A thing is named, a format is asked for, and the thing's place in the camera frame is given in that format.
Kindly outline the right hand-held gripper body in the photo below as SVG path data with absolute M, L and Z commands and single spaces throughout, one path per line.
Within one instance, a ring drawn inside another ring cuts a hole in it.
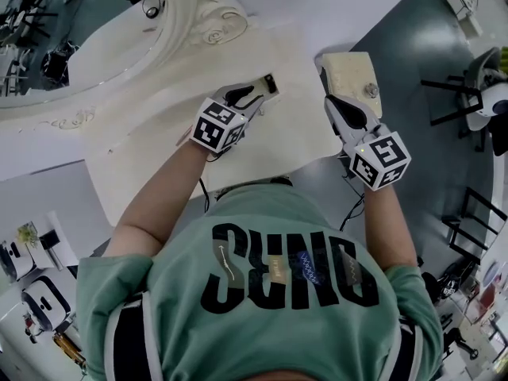
M 350 158 L 350 172 L 372 191 L 400 180 L 411 162 L 400 135 L 385 124 L 345 142 L 343 149 Z

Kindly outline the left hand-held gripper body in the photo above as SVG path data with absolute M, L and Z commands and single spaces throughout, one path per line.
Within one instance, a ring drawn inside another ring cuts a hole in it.
M 206 98 L 196 114 L 190 139 L 210 152 L 223 152 L 237 143 L 248 119 L 237 111 Z

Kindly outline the person's right forearm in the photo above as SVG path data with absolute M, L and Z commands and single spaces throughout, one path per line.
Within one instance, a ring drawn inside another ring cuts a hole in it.
M 364 187 L 366 246 L 379 267 L 417 267 L 418 258 L 410 231 L 392 186 L 376 191 Z

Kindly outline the person's left forearm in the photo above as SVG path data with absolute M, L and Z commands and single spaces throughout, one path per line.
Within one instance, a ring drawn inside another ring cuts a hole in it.
M 158 254 L 198 184 L 208 155 L 192 140 L 182 144 L 130 202 L 104 257 Z

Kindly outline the white ornate dressing table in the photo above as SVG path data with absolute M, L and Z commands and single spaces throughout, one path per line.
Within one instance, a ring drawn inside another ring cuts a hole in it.
M 275 79 L 278 92 L 244 138 L 206 165 L 206 188 L 285 175 L 332 156 L 341 145 L 327 118 L 317 68 L 301 33 L 254 28 L 147 70 L 120 87 L 104 83 L 0 116 L 0 182 L 84 160 L 102 208 L 115 224 L 134 195 L 176 150 L 204 98 L 234 83 Z

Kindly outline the cream upholstered stool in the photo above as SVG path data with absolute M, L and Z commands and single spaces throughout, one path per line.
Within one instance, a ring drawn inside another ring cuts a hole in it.
M 379 97 L 376 99 L 366 98 L 363 93 L 367 83 L 376 83 L 379 87 L 367 52 L 325 53 L 319 56 L 315 63 L 327 94 L 357 99 L 369 105 L 378 118 L 383 116 L 380 88 Z

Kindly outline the white round robot head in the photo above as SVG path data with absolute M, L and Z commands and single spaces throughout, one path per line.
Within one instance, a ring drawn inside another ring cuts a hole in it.
M 476 113 L 494 117 L 508 113 L 508 83 L 498 83 L 481 92 L 482 108 Z

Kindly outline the grey black-legged chair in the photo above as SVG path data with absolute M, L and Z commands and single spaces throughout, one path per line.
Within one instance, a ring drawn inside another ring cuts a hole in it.
M 456 96 L 456 111 L 433 119 L 432 126 L 440 125 L 457 118 L 465 118 L 468 129 L 459 132 L 459 138 L 465 138 L 473 132 L 480 134 L 480 142 L 475 146 L 477 152 L 483 152 L 487 137 L 487 127 L 495 118 L 508 116 L 508 113 L 494 117 L 483 117 L 476 113 L 482 108 L 481 92 L 498 83 L 508 83 L 508 75 L 498 69 L 501 49 L 492 48 L 473 59 L 462 75 L 449 75 L 444 83 L 421 80 L 424 87 L 451 91 Z

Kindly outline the oval white framed mirror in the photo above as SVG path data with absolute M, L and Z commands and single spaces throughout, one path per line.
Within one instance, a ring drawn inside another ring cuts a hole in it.
M 237 0 L 10 0 L 0 6 L 0 121 L 95 98 L 251 24 Z

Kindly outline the white shelf unit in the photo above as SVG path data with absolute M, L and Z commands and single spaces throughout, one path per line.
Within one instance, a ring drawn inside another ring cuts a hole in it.
M 35 229 L 37 230 L 37 236 L 44 235 L 48 231 L 54 229 L 60 238 L 60 243 L 49 250 L 44 250 L 40 241 L 36 248 L 27 247 L 36 265 L 36 267 L 29 274 L 36 270 L 43 271 L 49 268 L 57 268 L 61 270 L 65 267 L 75 266 L 78 264 L 78 257 L 72 250 L 67 237 L 64 234 L 62 225 L 60 224 L 60 221 L 58 220 L 57 215 L 54 211 L 36 217 L 33 220 L 27 221 L 26 223 L 29 222 L 32 222 L 35 226 Z M 18 244 L 20 244 L 20 242 L 17 240 L 17 228 L 10 230 L 3 237 L 0 236 L 0 243 L 2 241 L 16 241 Z M 11 283 L 21 281 L 20 279 L 18 281 L 12 282 L 7 275 L 6 277 Z

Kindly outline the black box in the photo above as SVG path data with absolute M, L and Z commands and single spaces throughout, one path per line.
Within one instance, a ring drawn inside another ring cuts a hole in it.
M 49 250 L 60 243 L 60 238 L 57 232 L 52 229 L 46 234 L 39 236 L 39 241 L 42 244 L 44 250 Z

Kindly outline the green printed t-shirt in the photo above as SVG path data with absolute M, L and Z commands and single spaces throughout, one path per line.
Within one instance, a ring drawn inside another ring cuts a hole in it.
M 443 336 L 417 267 L 382 269 L 293 187 L 231 190 L 156 256 L 77 277 L 94 381 L 430 381 Z

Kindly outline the green potted plant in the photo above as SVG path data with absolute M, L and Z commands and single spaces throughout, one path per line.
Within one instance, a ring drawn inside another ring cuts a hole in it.
M 39 237 L 37 236 L 37 230 L 32 222 L 26 223 L 17 228 L 17 240 L 26 247 L 37 247 Z

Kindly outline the white black-faced machine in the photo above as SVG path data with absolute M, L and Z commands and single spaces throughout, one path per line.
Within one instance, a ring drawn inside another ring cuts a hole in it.
M 72 312 L 69 301 L 46 275 L 39 276 L 25 288 L 21 300 L 45 332 L 55 331 Z
M 27 246 L 16 241 L 0 243 L 0 265 L 12 282 L 22 279 L 36 267 Z

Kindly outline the black metal frame rack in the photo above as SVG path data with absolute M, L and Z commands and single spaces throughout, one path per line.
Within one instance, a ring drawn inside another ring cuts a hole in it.
M 447 226 L 452 232 L 449 247 L 456 250 L 463 256 L 468 254 L 468 252 L 456 244 L 456 238 L 458 236 L 462 236 L 466 240 L 470 241 L 474 246 L 478 247 L 481 250 L 480 255 L 487 252 L 491 246 L 485 244 L 485 241 L 481 241 L 473 234 L 470 234 L 465 228 L 462 228 L 460 226 L 462 223 L 474 222 L 482 229 L 485 229 L 486 234 L 494 234 L 495 237 L 497 237 L 500 232 L 500 229 L 495 229 L 487 219 L 482 219 L 477 216 L 472 208 L 469 207 L 470 202 L 472 202 L 475 206 L 482 206 L 489 213 L 493 213 L 493 215 L 500 219 L 502 223 L 506 223 L 508 220 L 508 214 L 488 201 L 476 190 L 466 187 L 464 200 L 460 206 L 459 213 L 457 215 L 444 215 L 441 217 L 441 223 Z

